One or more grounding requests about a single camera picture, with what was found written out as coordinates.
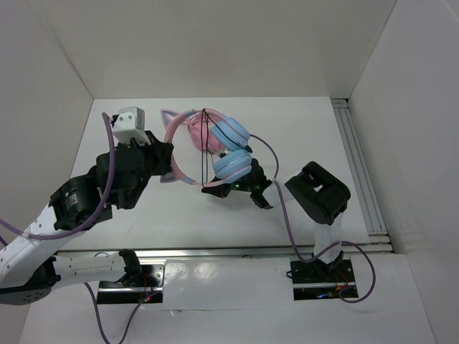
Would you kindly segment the blue pink cat-ear headphones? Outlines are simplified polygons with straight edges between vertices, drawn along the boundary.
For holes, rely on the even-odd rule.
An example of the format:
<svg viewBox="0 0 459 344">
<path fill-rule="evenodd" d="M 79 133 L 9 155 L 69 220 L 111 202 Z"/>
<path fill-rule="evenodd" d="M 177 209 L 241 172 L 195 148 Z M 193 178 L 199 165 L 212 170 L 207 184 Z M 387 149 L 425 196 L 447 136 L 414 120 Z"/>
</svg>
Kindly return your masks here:
<svg viewBox="0 0 459 344">
<path fill-rule="evenodd" d="M 187 120 L 198 114 L 203 115 L 205 120 L 210 120 L 207 126 L 211 128 L 211 132 L 224 147 L 222 151 L 218 152 L 223 156 L 213 165 L 215 179 L 208 181 L 206 176 L 202 176 L 200 181 L 195 181 L 180 169 L 175 158 L 172 157 L 171 172 L 162 177 L 161 182 L 183 181 L 189 185 L 213 187 L 223 183 L 233 183 L 247 175 L 252 169 L 252 149 L 249 146 L 250 133 L 237 120 L 216 110 L 202 108 L 201 110 L 191 109 L 182 113 L 175 110 L 162 110 L 161 119 L 166 129 L 164 141 L 171 143 L 179 126 L 186 126 Z M 199 151 L 201 152 L 202 163 L 207 161 L 207 154 L 218 154 L 205 150 Z"/>
</svg>

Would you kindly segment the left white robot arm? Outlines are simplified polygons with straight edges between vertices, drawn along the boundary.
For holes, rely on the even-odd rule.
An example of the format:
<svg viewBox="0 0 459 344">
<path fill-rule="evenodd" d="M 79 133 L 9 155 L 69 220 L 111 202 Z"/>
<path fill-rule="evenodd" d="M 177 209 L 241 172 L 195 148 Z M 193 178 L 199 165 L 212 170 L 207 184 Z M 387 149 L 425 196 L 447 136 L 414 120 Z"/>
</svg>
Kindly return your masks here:
<svg viewBox="0 0 459 344">
<path fill-rule="evenodd" d="M 132 249 L 73 259 L 56 253 L 70 240 L 133 209 L 153 176 L 171 172 L 173 145 L 146 134 L 144 145 L 109 142 L 108 153 L 81 176 L 64 183 L 30 226 L 1 250 L 1 303 L 28 305 L 59 287 L 92 281 L 135 285 L 143 269 Z"/>
</svg>

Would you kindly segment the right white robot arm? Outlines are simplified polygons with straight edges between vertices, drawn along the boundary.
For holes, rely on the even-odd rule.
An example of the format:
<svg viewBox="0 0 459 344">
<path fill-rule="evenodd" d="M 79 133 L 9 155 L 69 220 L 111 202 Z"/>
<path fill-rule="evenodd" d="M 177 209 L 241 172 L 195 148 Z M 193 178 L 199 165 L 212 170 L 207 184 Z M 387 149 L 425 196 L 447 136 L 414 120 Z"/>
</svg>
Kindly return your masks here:
<svg viewBox="0 0 459 344">
<path fill-rule="evenodd" d="M 319 280 L 330 280 L 338 272 L 344 255 L 341 248 L 341 222 L 351 198 L 349 188 L 315 161 L 306 164 L 285 183 L 268 179 L 257 159 L 252 159 L 251 166 L 248 174 L 237 176 L 230 183 L 203 186 L 202 193 L 223 199 L 230 191 L 243 191 L 248 192 L 261 209 L 272 209 L 279 205 L 291 246 L 299 260 L 311 264 Z M 313 221 L 315 243 L 310 258 L 301 256 L 295 242 L 286 207 L 289 200 L 296 201 Z"/>
</svg>

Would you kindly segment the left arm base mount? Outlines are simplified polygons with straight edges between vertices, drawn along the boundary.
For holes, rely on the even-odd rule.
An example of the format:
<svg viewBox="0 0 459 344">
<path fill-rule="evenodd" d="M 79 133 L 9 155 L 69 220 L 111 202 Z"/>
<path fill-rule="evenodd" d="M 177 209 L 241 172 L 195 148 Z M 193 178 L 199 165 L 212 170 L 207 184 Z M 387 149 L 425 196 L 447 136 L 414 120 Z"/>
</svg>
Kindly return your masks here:
<svg viewBox="0 0 459 344">
<path fill-rule="evenodd" d="M 96 301 L 99 305 L 160 304 L 164 299 L 166 260 L 141 257 L 142 273 L 129 285 L 121 282 L 99 282 Z"/>
</svg>

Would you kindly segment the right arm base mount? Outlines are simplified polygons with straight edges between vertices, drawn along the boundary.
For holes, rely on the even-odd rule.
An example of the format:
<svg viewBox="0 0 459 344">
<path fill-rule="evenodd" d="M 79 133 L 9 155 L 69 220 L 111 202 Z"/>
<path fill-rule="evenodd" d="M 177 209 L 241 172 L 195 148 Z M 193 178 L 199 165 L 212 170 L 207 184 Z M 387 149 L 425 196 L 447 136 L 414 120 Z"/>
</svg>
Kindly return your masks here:
<svg viewBox="0 0 459 344">
<path fill-rule="evenodd" d="M 345 299 L 356 300 L 359 297 L 350 259 L 342 260 L 331 272 L 325 271 L 319 263 L 321 261 L 310 264 L 290 262 L 286 277 L 293 284 L 295 301 L 339 299 L 340 291 L 343 291 L 342 296 Z"/>
</svg>

